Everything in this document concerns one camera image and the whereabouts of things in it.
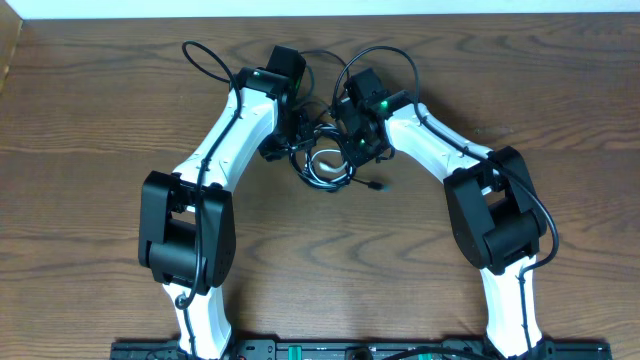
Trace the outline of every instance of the table surface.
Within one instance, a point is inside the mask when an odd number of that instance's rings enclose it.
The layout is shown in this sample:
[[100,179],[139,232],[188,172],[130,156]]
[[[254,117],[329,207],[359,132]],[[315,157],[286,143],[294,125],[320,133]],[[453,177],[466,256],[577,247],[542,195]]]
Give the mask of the table surface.
[[[543,332],[606,339],[615,358],[638,358],[639,24],[632,14],[27,22],[0,98],[0,357],[105,358],[116,339],[178,332],[136,254],[146,175],[184,160],[226,102],[225,86],[184,60],[180,43],[194,39],[234,71],[264,66],[275,44],[345,58],[406,50],[432,113],[474,142],[521,151],[558,223],[558,257],[535,274]],[[308,60],[328,99],[339,67]],[[358,66],[413,88],[396,55]],[[392,190],[317,192],[288,163],[254,156],[234,194],[233,326],[282,338],[481,336],[480,274],[453,240],[442,185],[404,154],[359,172]]]

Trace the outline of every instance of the wooden table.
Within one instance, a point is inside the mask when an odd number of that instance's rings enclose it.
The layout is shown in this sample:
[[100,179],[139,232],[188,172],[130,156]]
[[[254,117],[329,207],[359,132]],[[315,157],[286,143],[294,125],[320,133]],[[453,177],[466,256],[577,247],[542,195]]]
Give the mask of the wooden table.
[[[146,175],[185,159],[226,102],[225,86],[183,59],[186,39],[234,71],[264,66],[274,44],[409,52],[432,112],[475,142],[520,150],[558,222],[558,257],[536,272],[541,329],[640,356],[640,16],[500,15],[27,22],[0,98],[0,357],[103,359],[115,339],[178,331],[136,251]],[[340,69],[308,59],[328,99]],[[413,87],[396,55],[359,66]],[[403,154],[360,174],[392,191],[312,191],[286,162],[254,156],[234,194],[233,326],[481,336],[482,283],[453,240],[442,185]]]

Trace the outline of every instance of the white wall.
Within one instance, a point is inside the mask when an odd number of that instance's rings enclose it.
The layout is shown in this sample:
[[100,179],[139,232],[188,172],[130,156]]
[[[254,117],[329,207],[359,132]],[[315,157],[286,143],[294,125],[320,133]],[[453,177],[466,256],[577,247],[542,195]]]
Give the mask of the white wall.
[[7,0],[23,19],[640,11],[640,0]]

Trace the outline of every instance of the white arm segment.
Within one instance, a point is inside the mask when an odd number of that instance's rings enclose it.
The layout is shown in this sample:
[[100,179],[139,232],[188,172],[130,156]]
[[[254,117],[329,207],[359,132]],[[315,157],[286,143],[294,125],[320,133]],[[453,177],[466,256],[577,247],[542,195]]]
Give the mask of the white arm segment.
[[[211,157],[209,171],[205,173],[203,185],[212,183],[222,185],[222,188],[233,192],[242,172],[247,166],[262,140],[269,136],[276,125],[278,106],[275,100],[266,97],[260,91],[243,88],[240,90],[242,109],[240,117],[224,137]],[[181,173],[180,179],[196,183],[200,162],[211,145],[220,136],[236,110],[236,96],[229,93],[227,105],[202,144],[189,158],[175,168],[174,172]],[[176,297],[188,295],[190,289],[171,283],[164,285],[165,291],[175,304]],[[211,288],[207,295],[196,294],[189,306],[189,319],[195,335],[196,352],[203,359],[220,359],[231,337],[231,325],[224,313],[222,287]],[[191,354],[189,332],[187,331],[184,314],[176,308],[178,324],[180,325],[180,348]]]
[[[418,106],[421,114],[426,116],[429,123],[439,129],[443,134],[470,151],[486,155],[491,149],[474,144],[453,130],[446,127],[433,117],[423,104]],[[445,143],[431,131],[420,124],[415,114],[413,105],[407,105],[393,113],[386,121],[386,131],[391,145],[398,151],[407,153],[424,166],[440,182],[451,175],[458,168],[469,168],[478,163],[467,156],[462,156],[451,145]],[[489,187],[482,193],[491,192]],[[520,308],[520,287],[516,278],[523,266],[533,264],[535,256],[524,258],[506,268],[504,275],[496,276],[488,269],[480,271],[484,284],[485,297],[489,312],[489,324],[487,335],[493,345],[505,358],[512,355],[521,355],[527,351],[527,343],[522,328],[522,309]],[[533,305],[532,273],[525,274],[525,296],[527,306],[527,320],[529,336],[532,346],[542,338],[542,334],[536,325]]]
[[[503,275],[494,275],[488,269],[480,270],[484,294],[487,298],[489,323],[487,337],[495,348],[504,356],[520,356],[527,352],[527,342],[522,328],[522,308],[520,297],[520,283],[518,275],[520,269],[532,265],[536,257],[523,258],[506,267]],[[533,304],[533,270],[524,274],[524,296],[527,306],[527,326],[531,346],[542,339],[542,333],[536,323]]]

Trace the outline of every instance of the brown tabletop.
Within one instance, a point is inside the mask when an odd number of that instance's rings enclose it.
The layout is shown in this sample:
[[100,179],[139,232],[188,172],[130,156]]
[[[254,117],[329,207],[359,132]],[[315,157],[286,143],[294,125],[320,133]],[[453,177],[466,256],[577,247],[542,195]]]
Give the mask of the brown tabletop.
[[[558,257],[535,274],[543,332],[640,357],[640,16],[610,14],[27,22],[0,95],[1,358],[103,359],[116,339],[178,331],[136,256],[146,175],[183,161],[227,98],[184,60],[186,39],[234,71],[264,66],[275,44],[347,59],[377,44],[409,52],[432,113],[521,151],[558,223]],[[308,60],[328,100],[340,69]],[[396,55],[365,66],[413,88]],[[480,274],[453,240],[442,185],[404,154],[359,173],[391,192],[313,191],[287,162],[254,156],[234,194],[232,325],[282,338],[481,336]]]

